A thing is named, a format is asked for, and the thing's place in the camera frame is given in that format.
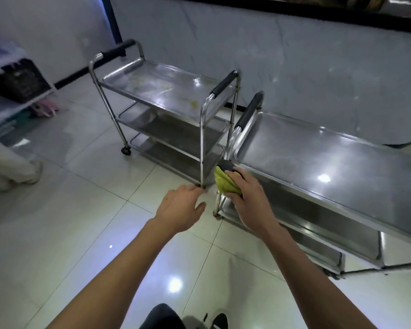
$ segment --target black shoe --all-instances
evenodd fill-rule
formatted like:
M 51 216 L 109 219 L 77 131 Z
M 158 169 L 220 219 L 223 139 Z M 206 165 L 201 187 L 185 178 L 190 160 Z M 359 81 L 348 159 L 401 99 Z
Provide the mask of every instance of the black shoe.
M 220 313 L 212 322 L 210 329 L 228 329 L 227 316 L 224 313 Z

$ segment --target white pants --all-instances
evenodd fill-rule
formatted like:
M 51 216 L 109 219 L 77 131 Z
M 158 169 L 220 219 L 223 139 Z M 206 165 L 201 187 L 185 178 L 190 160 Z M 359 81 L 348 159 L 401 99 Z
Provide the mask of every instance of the white pants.
M 0 143 L 0 189 L 7 189 L 11 181 L 23 183 L 35 178 L 35 165 Z

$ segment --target forearm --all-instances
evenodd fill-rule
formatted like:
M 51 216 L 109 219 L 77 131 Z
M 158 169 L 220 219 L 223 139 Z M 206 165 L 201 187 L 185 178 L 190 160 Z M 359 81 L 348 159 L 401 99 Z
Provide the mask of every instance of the forearm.
M 308 328 L 375 328 L 278 222 L 271 223 L 261 238 L 276 260 Z
M 155 218 L 48 328 L 120 328 L 143 277 L 174 232 Z

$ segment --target dark pants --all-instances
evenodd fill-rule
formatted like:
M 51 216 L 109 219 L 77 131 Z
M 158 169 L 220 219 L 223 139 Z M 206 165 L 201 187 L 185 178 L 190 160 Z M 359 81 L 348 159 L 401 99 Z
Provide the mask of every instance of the dark pants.
M 176 312 L 166 304 L 155 306 L 140 329 L 186 329 Z

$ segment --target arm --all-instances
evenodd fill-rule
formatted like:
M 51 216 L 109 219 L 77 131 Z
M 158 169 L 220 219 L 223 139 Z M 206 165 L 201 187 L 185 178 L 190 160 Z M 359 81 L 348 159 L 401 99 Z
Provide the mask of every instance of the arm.
M 192 227 L 206 204 L 195 208 L 205 190 L 194 185 L 170 190 L 154 218 L 50 323 L 56 328 L 120 328 L 144 276 L 161 249 Z
M 241 221 L 273 255 L 308 328 L 376 328 L 279 224 L 257 179 L 241 168 L 235 170 L 243 178 L 234 172 L 225 173 L 241 189 L 243 199 L 235 193 L 225 195 L 235 204 Z

